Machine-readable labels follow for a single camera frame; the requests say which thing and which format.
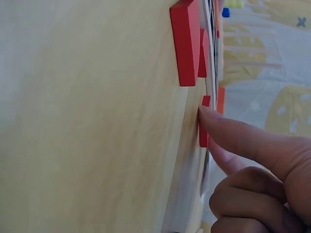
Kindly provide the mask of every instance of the play mat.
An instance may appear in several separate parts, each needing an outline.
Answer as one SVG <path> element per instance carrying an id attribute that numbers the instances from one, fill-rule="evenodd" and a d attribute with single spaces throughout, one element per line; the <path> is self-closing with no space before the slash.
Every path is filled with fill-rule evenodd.
<path id="1" fill-rule="evenodd" d="M 244 121 L 266 131 L 311 137 L 311 0 L 248 0 L 243 13 L 264 13 L 269 18 L 235 15 L 228 21 L 254 22 L 272 26 L 275 37 L 225 37 L 225 46 L 266 48 L 278 54 L 224 51 L 226 61 L 278 63 L 281 69 L 224 67 L 220 86 L 226 89 L 225 117 Z M 267 28 L 224 25 L 224 32 L 267 32 Z M 211 161 L 208 200 L 225 174 Z M 202 227 L 216 218 L 205 203 Z"/>

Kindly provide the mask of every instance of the wooden board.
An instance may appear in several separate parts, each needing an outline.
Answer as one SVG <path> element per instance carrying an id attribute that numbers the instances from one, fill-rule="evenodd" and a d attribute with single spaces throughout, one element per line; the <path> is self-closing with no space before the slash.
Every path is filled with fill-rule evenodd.
<path id="1" fill-rule="evenodd" d="M 206 95 L 204 79 L 190 87 L 163 233 L 195 233 L 202 220 L 200 188 L 206 149 L 199 147 L 198 106 Z"/>
<path id="2" fill-rule="evenodd" d="M 1 5 L 0 232 L 160 232 L 188 94 L 175 2 Z"/>

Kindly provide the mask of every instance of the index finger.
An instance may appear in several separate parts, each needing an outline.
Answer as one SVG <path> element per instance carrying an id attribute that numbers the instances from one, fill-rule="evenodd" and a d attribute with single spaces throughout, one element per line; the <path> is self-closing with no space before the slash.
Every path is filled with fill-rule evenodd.
<path id="1" fill-rule="evenodd" d="M 291 137 L 275 135 L 246 123 L 223 118 L 200 106 L 200 121 L 215 142 L 225 150 L 251 159 L 271 170 L 282 181 L 299 162 Z"/>

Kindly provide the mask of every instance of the finger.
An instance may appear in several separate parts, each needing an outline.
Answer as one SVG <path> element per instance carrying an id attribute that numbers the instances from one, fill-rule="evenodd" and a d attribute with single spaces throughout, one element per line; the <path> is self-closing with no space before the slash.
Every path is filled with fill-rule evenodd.
<path id="1" fill-rule="evenodd" d="M 274 233 L 304 232 L 304 225 L 296 216 L 265 194 L 226 186 L 215 190 L 209 205 L 217 218 L 253 218 Z"/>
<path id="2" fill-rule="evenodd" d="M 210 229 L 211 233 L 269 233 L 258 220 L 239 217 L 222 217 Z"/>
<path id="3" fill-rule="evenodd" d="M 227 176 L 247 167 L 240 157 L 218 146 L 212 138 L 209 140 L 208 148 L 216 164 L 225 172 Z"/>
<path id="4" fill-rule="evenodd" d="M 279 136 L 223 118 L 204 106 L 200 106 L 200 121 L 220 147 L 262 164 L 282 181 L 302 161 L 297 155 L 311 144 L 309 139 Z"/>
<path id="5" fill-rule="evenodd" d="M 231 186 L 269 195 L 280 203 L 287 202 L 283 183 L 269 172 L 254 166 L 246 167 L 221 181 L 216 189 Z"/>

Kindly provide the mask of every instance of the red block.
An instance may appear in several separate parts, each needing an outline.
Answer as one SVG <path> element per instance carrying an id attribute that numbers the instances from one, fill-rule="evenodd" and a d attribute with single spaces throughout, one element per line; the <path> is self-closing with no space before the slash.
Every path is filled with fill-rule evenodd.
<path id="1" fill-rule="evenodd" d="M 225 89 L 218 87 L 217 95 L 217 112 L 224 114 L 225 111 Z"/>
<path id="2" fill-rule="evenodd" d="M 210 106 L 210 96 L 203 96 L 202 105 L 209 107 Z M 199 136 L 200 136 L 200 147 L 207 148 L 209 141 L 209 134 L 204 129 L 203 125 L 199 122 Z"/>
<path id="3" fill-rule="evenodd" d="M 209 58 L 209 39 L 206 29 L 200 30 L 200 61 L 199 61 L 199 72 L 198 77 L 206 78 L 208 69 L 208 58 Z"/>
<path id="4" fill-rule="evenodd" d="M 198 0 L 180 0 L 170 8 L 180 86 L 195 86 L 199 70 Z"/>

